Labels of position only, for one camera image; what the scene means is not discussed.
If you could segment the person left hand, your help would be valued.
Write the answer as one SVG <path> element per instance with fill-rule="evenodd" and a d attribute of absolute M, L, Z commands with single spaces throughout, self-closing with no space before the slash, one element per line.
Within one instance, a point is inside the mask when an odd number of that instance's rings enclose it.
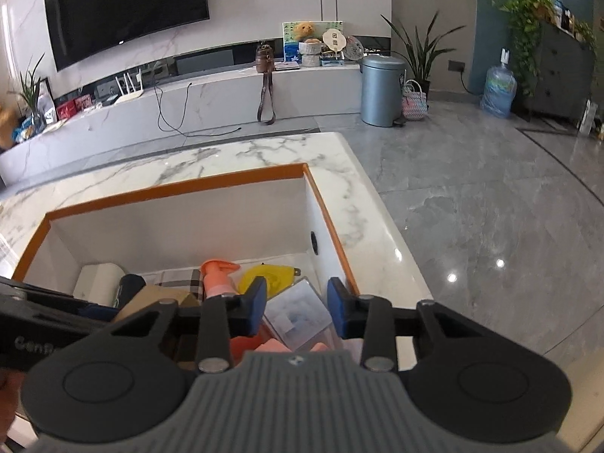
<path fill-rule="evenodd" d="M 20 402 L 20 388 L 26 374 L 20 371 L 6 371 L 0 388 L 0 442 L 4 443 L 16 416 Z"/>

